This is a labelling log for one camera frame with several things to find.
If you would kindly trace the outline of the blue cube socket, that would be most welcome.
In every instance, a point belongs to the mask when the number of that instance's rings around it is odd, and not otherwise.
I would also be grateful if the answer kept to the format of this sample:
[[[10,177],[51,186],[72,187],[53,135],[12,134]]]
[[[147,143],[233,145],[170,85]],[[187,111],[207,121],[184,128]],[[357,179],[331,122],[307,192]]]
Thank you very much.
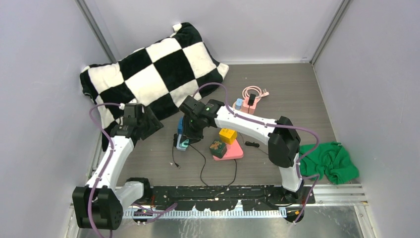
[[[177,133],[180,134],[180,135],[182,135],[182,133],[183,133],[183,119],[184,119],[184,117],[181,117],[179,119],[179,122],[178,122],[178,125],[177,125]]]

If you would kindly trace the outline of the light blue power strip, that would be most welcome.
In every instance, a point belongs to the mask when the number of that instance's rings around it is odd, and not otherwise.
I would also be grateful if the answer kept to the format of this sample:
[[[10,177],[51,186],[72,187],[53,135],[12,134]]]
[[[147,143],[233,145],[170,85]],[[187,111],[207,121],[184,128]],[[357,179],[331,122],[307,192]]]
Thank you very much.
[[[182,131],[183,131],[183,117],[180,118],[178,126],[177,126],[175,147],[179,151],[186,151],[189,146],[189,139],[183,138]]]

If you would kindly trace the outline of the dark green cube socket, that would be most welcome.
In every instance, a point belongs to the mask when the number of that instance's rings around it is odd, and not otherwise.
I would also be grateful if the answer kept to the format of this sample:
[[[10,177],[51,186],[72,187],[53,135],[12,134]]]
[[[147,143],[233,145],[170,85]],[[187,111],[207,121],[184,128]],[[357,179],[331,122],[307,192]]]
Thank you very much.
[[[209,146],[210,153],[216,158],[223,158],[227,152],[226,143],[221,140],[214,140]]]

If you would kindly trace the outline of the yellow cube socket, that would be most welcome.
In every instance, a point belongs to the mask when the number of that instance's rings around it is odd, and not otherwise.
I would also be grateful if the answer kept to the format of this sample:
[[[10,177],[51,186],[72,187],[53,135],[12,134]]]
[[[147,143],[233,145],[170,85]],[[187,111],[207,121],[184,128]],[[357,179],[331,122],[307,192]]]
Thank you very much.
[[[237,138],[237,131],[228,128],[222,128],[219,131],[219,138],[222,142],[232,145]]]

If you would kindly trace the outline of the light blue plug adapter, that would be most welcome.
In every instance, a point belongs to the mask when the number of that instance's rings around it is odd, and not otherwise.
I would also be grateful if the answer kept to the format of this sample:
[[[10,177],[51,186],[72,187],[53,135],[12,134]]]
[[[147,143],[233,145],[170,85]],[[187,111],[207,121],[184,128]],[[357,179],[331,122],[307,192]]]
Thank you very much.
[[[238,99],[235,101],[234,108],[235,108],[236,110],[238,110],[238,111],[241,111],[241,110],[242,110],[242,106],[243,106],[243,99],[238,98]]]

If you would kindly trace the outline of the pink cube socket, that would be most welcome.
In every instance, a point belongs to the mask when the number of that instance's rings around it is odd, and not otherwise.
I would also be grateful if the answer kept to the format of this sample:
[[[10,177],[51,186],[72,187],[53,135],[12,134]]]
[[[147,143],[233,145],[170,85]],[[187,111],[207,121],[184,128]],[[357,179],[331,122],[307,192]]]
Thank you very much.
[[[249,98],[243,100],[241,111],[253,115],[257,106],[258,100],[255,99],[252,105],[249,105]]]

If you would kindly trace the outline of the teal usb charger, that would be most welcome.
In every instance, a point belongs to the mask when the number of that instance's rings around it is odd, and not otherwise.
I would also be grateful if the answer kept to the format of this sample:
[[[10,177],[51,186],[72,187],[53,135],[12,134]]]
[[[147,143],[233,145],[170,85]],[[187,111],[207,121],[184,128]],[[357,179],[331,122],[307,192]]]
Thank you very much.
[[[178,142],[178,149],[181,151],[186,151],[186,149],[189,146],[189,139],[185,139],[184,141],[179,141]]]

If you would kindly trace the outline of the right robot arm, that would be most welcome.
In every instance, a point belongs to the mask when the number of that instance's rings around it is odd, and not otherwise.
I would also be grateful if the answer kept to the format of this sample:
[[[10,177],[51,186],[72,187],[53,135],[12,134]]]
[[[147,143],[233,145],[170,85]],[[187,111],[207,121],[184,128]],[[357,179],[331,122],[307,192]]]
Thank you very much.
[[[268,158],[279,167],[283,198],[296,203],[303,196],[303,180],[297,168],[300,137],[286,117],[265,119],[233,109],[221,101],[206,104],[187,96],[179,107],[184,113],[182,135],[193,143],[203,139],[207,127],[227,128],[250,136],[268,148]]]

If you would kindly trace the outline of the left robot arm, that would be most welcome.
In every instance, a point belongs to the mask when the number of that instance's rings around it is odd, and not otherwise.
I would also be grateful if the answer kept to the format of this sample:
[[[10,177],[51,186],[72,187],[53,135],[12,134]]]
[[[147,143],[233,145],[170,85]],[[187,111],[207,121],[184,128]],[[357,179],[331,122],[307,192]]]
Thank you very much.
[[[152,109],[139,103],[120,104],[123,116],[110,132],[104,131],[108,147],[98,169],[85,186],[75,187],[72,193],[77,225],[98,231],[117,230],[123,211],[135,201],[147,205],[152,198],[150,184],[145,178],[130,179],[121,189],[116,183],[122,168],[138,140],[145,140],[163,124]]]

